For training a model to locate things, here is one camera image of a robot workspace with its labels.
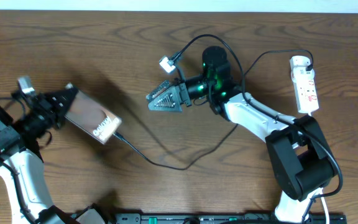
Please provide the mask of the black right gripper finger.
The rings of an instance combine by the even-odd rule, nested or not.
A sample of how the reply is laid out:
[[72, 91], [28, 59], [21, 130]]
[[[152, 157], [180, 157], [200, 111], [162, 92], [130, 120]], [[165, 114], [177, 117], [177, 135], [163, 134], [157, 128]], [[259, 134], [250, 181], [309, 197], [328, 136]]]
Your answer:
[[147, 101], [152, 101], [153, 99], [155, 99], [156, 97], [158, 97], [161, 93], [163, 93], [167, 88], [170, 87], [170, 82], [168, 80], [164, 80], [161, 84], [159, 84], [159, 86], [152, 90], [146, 97], [145, 99]]
[[149, 104], [150, 111], [182, 112], [181, 98], [177, 86], [171, 86]]

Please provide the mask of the smartphone with bronze back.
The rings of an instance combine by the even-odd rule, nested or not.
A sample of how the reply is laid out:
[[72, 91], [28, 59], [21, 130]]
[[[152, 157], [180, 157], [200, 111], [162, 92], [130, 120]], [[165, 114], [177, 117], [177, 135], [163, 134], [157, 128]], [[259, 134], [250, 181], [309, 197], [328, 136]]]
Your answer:
[[101, 144], [106, 144], [122, 124], [120, 117], [81, 90], [65, 117]]

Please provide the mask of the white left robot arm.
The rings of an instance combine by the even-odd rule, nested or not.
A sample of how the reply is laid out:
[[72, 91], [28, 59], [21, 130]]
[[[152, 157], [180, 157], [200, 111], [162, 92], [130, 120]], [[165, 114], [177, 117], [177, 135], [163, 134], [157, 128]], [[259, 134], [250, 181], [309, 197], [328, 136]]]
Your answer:
[[10, 99], [30, 111], [17, 121], [0, 106], [0, 177], [13, 223], [76, 223], [52, 202], [37, 140], [51, 128], [63, 126], [77, 94], [77, 88], [38, 95], [18, 90]]

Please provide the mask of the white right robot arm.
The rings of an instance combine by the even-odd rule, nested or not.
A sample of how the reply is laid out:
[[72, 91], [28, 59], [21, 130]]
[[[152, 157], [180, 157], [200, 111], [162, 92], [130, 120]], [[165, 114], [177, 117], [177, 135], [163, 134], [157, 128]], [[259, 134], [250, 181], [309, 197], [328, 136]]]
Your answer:
[[206, 48], [202, 54], [202, 73], [164, 81], [147, 95], [148, 107], [152, 111], [179, 112], [195, 100], [205, 98], [214, 113], [263, 140], [282, 189], [274, 217], [279, 222], [304, 223], [313, 201], [325, 198], [323, 188], [341, 173], [311, 115], [318, 109], [314, 58], [307, 50], [292, 52], [290, 77], [302, 114], [301, 118], [295, 118], [257, 101], [244, 84], [237, 84], [231, 73], [230, 54], [230, 48]]

